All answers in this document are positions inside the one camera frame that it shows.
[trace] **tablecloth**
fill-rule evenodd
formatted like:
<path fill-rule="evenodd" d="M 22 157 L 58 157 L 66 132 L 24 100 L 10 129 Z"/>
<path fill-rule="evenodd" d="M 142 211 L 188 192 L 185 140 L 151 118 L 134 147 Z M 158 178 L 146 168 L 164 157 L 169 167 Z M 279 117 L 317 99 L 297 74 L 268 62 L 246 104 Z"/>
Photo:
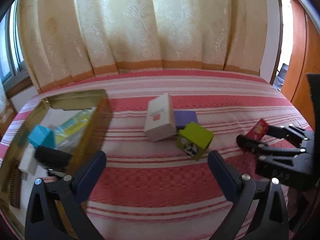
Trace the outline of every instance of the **tablecloth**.
<path fill-rule="evenodd" d="M 208 239 L 232 204 L 225 200 L 207 165 L 207 154 L 192 160 L 175 139 L 149 141 L 143 133 L 148 102 L 168 92 L 174 109 L 196 111 L 198 122 L 215 137 L 218 150 L 238 172 L 254 174 L 255 161 L 236 145 L 260 119 L 270 125 L 310 129 L 295 107 L 258 76 L 204 70 L 166 70 L 96 77 L 36 96 L 18 113 L 0 143 L 0 162 L 19 127 L 47 96 L 106 89 L 114 117 L 102 151 L 107 166 L 88 201 L 87 215 L 105 239 Z M 263 141 L 290 147 L 285 140 Z M 251 210 L 237 236 L 244 235 Z"/>

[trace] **white block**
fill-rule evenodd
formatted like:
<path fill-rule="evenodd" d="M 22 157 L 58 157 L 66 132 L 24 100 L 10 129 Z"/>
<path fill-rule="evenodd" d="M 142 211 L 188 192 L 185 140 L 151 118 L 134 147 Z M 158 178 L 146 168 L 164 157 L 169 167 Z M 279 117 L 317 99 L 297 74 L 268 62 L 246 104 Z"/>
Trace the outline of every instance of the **white block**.
<path fill-rule="evenodd" d="M 37 162 L 36 159 L 34 158 L 35 156 L 35 149 L 34 148 L 27 148 L 22 156 L 22 159 L 19 164 L 19 170 L 22 172 L 26 172 L 29 174 L 34 174 L 36 167 L 37 167 Z"/>
<path fill-rule="evenodd" d="M 177 134 L 169 93 L 165 93 L 149 102 L 143 131 L 147 138 L 153 142 Z"/>

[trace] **purple box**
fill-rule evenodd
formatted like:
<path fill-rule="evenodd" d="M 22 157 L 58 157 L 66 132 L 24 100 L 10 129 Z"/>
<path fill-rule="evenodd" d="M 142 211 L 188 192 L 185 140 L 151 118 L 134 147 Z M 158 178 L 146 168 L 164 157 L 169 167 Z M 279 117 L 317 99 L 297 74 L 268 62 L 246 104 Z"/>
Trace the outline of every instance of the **purple box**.
<path fill-rule="evenodd" d="M 198 123 L 195 111 L 174 110 L 177 131 L 184 129 L 185 125 L 191 122 Z"/>

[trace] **green box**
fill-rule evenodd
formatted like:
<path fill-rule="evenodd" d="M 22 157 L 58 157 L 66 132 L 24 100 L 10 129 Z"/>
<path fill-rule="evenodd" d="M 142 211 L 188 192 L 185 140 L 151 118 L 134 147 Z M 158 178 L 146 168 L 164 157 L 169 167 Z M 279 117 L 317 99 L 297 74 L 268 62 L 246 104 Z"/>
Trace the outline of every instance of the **green box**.
<path fill-rule="evenodd" d="M 191 122 L 179 130 L 177 147 L 195 160 L 199 160 L 209 147 L 214 134 L 201 125 Z"/>

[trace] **silver bolt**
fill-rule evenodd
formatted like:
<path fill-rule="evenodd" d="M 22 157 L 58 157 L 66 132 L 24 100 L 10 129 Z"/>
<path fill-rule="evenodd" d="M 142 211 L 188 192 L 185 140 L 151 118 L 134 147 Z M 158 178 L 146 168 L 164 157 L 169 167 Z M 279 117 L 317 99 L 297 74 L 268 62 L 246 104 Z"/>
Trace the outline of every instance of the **silver bolt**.
<path fill-rule="evenodd" d="M 41 179 L 36 179 L 36 180 L 35 180 L 35 184 L 36 184 L 36 185 L 41 184 Z"/>
<path fill-rule="evenodd" d="M 279 184 L 279 179 L 277 179 L 277 178 L 272 178 L 272 179 L 271 179 L 271 182 L 272 182 L 273 184 L 275 184 L 275 185 L 278 185 L 278 184 Z"/>
<path fill-rule="evenodd" d="M 72 176 L 69 174 L 63 177 L 64 181 L 70 181 L 71 179 L 72 179 Z"/>
<path fill-rule="evenodd" d="M 250 175 L 248 175 L 248 174 L 243 174 L 243 175 L 241 176 L 241 178 L 242 178 L 244 181 L 249 181 L 249 180 L 251 179 Z"/>

